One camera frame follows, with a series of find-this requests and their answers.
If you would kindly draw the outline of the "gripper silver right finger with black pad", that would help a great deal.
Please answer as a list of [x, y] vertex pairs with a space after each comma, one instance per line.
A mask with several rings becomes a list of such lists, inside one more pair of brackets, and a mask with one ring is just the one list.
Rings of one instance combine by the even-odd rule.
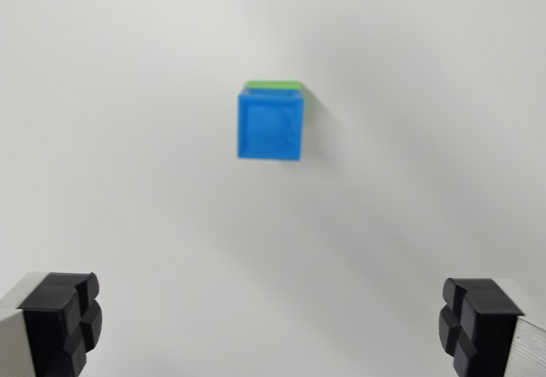
[[516, 281], [450, 277], [442, 296], [439, 339], [457, 375], [545, 375], [545, 308]]

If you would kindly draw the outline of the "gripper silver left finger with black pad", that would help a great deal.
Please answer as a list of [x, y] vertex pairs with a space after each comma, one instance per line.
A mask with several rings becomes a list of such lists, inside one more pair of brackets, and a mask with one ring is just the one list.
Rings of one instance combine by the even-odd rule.
[[29, 272], [1, 297], [1, 375], [75, 377], [102, 331], [94, 273]]

